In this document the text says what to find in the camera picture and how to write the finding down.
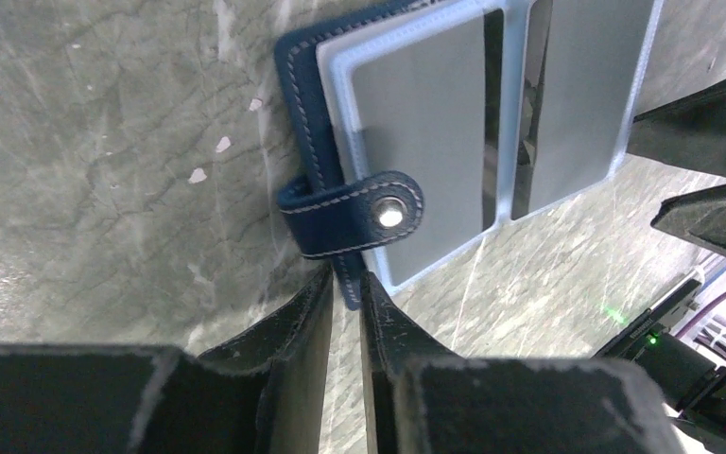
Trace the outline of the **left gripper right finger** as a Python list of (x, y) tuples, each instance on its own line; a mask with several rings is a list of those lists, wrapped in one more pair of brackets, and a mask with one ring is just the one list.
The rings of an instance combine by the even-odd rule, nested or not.
[(371, 453), (679, 453), (658, 386), (614, 358), (464, 358), (363, 275)]

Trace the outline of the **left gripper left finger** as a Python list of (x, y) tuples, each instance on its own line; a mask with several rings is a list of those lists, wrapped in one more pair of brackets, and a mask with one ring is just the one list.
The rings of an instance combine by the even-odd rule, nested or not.
[(198, 356), (0, 343), (0, 453), (315, 453), (332, 318), (321, 267), (288, 303)]

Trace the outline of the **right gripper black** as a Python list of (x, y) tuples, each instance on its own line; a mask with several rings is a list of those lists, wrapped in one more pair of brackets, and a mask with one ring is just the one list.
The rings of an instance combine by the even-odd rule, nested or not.
[[(726, 257), (726, 184), (662, 202), (650, 226)], [(641, 366), (677, 412), (673, 424), (714, 453), (726, 453), (726, 366), (718, 366), (669, 331), (701, 282), (686, 278), (595, 353)]]

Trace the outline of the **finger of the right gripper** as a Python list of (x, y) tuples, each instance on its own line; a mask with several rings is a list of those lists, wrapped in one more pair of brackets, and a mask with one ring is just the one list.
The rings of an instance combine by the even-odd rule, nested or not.
[(638, 114), (628, 153), (726, 178), (726, 79)]

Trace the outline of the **blue leather card holder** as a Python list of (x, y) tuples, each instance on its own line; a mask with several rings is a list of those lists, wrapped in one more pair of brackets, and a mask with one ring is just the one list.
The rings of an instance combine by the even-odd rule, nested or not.
[(303, 172), (277, 204), (351, 310), (620, 167), (659, 1), (386, 1), (274, 47)]

